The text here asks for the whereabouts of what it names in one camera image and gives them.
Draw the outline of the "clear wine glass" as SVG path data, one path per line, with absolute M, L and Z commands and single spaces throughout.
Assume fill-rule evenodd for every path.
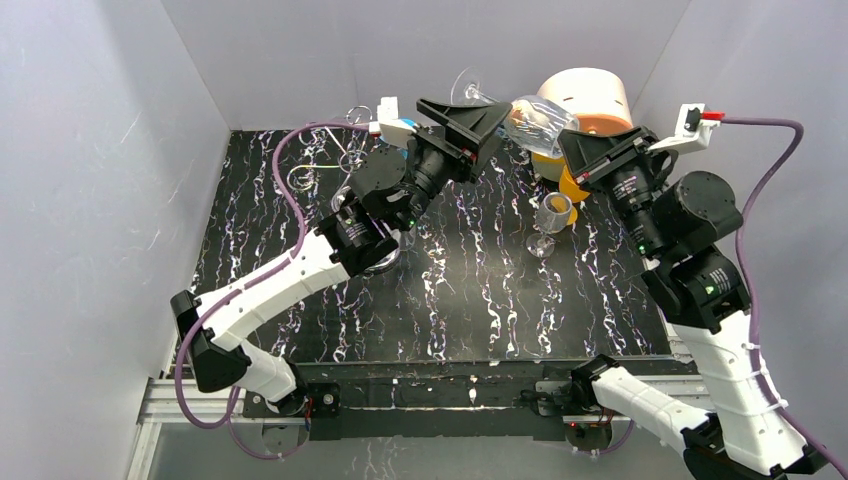
M 570 225 L 573 211 L 572 201 L 564 193 L 544 196 L 535 214 L 537 232 L 526 241 L 528 251 L 537 258 L 549 257 L 556 246 L 555 235 Z
M 451 102 L 462 105 L 488 105 L 499 100 L 484 93 L 473 67 L 463 70 L 451 88 Z M 560 158 L 558 139 L 564 130 L 578 131 L 579 119 L 560 105 L 539 95 L 524 95 L 511 102 L 511 111 L 499 131 L 531 153 Z
M 342 186 L 331 198 L 331 214 L 337 215 L 356 200 L 350 186 Z

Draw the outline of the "clear wine glass front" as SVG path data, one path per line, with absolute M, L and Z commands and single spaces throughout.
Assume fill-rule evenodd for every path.
M 331 214 L 337 215 L 356 200 L 350 186 L 342 186 L 331 198 Z

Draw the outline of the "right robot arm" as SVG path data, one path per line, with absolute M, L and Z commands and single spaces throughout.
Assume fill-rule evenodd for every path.
M 550 391 L 525 391 L 540 408 L 609 409 L 678 452 L 697 479 L 784 479 L 827 464 L 822 447 L 783 415 L 751 333 L 745 280 L 717 241 L 742 228 L 721 177 L 692 171 L 666 184 L 674 151 L 638 127 L 616 135 L 564 130 L 558 142 L 578 186 L 608 197 L 639 253 L 650 296 L 692 355 L 712 406 L 677 400 L 599 355 Z

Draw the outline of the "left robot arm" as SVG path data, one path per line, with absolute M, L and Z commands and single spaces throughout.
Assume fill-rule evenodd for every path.
M 175 294 L 170 301 L 180 336 L 177 370 L 190 369 L 197 388 L 240 388 L 280 409 L 299 409 L 308 385 L 291 361 L 253 345 L 251 334 L 300 301 L 361 275 L 399 248 L 449 183 L 476 181 L 501 140 L 508 102 L 443 104 L 420 99 L 419 113 L 440 133 L 401 119 L 384 98 L 368 126 L 382 145 L 352 172 L 339 207 L 314 228 L 298 227 L 293 247 L 217 290 Z

